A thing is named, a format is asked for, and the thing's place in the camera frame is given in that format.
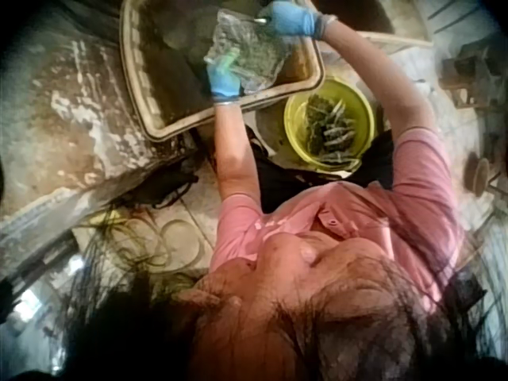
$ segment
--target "black hair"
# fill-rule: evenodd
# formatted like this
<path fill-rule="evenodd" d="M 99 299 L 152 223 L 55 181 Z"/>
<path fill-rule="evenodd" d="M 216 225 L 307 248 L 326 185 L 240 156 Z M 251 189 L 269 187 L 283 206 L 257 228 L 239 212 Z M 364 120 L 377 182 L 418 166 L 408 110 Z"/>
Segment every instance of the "black hair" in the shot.
<path fill-rule="evenodd" d="M 371 208 L 380 216 L 383 211 Z M 403 225 L 391 218 L 394 233 L 428 261 L 433 249 L 417 226 Z M 106 244 L 98 231 L 86 254 L 88 265 L 76 277 L 71 297 L 64 307 L 63 342 L 67 353 L 59 379 L 139 378 L 189 379 L 189 365 L 200 318 L 213 311 L 175 299 L 175 293 L 192 287 L 201 274 L 150 275 L 143 263 L 112 286 L 104 279 L 103 252 Z M 469 247 L 475 242 L 469 241 Z M 495 293 L 492 266 L 476 256 L 485 281 Z M 393 284 L 400 283 L 389 270 Z M 406 287 L 395 287 L 390 308 L 361 316 L 333 319 L 319 309 L 302 306 L 295 313 L 283 306 L 274 316 L 275 326 L 295 354 L 298 379 L 320 380 L 447 380 L 507 379 L 508 366 L 497 357 L 506 356 L 505 306 L 499 294 L 493 302 L 467 304 L 460 294 L 464 285 L 451 282 L 437 306 L 424 316 Z M 497 315 L 498 336 L 486 325 Z M 495 345 L 501 343 L 501 351 Z M 338 359 L 352 350 L 357 361 L 345 366 Z M 18 379 L 46 377 L 24 374 Z"/>

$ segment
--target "pink shirt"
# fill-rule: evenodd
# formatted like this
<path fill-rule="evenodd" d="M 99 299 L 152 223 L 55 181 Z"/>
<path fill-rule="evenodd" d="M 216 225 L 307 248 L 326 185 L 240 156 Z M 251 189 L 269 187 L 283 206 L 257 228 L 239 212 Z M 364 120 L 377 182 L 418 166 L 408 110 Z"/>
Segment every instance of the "pink shirt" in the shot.
<path fill-rule="evenodd" d="M 221 207 L 210 270 L 237 257 L 256 260 L 270 235 L 309 231 L 317 218 L 343 240 L 362 237 L 378 244 L 426 295 L 426 307 L 430 308 L 428 297 L 441 299 L 440 286 L 452 275 L 463 231 L 456 219 L 446 155 L 434 132 L 411 129 L 397 139 L 393 190 L 384 190 L 378 183 L 368 188 L 346 181 L 330 183 L 303 191 L 272 214 L 264 214 L 247 195 L 228 197 Z M 422 254 L 415 254 L 411 238 L 437 277 L 422 261 Z"/>

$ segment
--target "yellow bucket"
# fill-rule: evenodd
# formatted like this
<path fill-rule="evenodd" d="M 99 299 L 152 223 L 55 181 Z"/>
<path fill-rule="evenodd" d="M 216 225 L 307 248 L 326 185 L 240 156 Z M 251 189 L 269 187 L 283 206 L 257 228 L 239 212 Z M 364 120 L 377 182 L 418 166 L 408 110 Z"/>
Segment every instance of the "yellow bucket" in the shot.
<path fill-rule="evenodd" d="M 351 153 L 353 157 L 358 159 L 371 146 L 374 137 L 374 115 L 371 105 L 359 90 L 337 78 L 328 77 L 316 91 L 291 96 L 284 110 L 284 127 L 287 138 L 293 149 L 303 160 L 322 171 L 355 171 L 360 166 L 361 162 L 359 160 L 333 166 L 317 161 L 307 152 L 306 108 L 312 94 L 318 94 L 332 103 L 338 103 L 341 99 L 344 101 L 348 117 L 356 122 L 356 136 L 351 147 Z"/>

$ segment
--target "blue glove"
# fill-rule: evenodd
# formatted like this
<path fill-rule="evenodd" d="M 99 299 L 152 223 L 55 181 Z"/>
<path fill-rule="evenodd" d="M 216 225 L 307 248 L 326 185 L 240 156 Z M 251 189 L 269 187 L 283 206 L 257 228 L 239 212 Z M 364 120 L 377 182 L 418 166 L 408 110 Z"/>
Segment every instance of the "blue glove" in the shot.
<path fill-rule="evenodd" d="M 208 79 L 215 103 L 235 102 L 240 96 L 240 78 L 221 62 L 208 64 Z"/>
<path fill-rule="evenodd" d="M 288 1 L 275 1 L 262 9 L 258 17 L 271 19 L 268 25 L 283 36 L 306 36 L 320 40 L 328 16 Z"/>

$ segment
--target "plastic bag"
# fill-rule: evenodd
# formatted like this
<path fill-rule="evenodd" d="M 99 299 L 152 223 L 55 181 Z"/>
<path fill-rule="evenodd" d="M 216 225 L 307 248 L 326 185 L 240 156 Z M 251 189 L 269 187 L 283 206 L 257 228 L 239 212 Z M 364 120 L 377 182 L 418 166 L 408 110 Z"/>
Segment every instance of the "plastic bag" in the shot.
<path fill-rule="evenodd" d="M 291 52 L 289 40 L 240 13 L 219 10 L 217 20 L 214 45 L 205 61 L 216 64 L 224 57 L 232 60 L 229 70 L 240 77 L 246 94 L 273 85 Z"/>

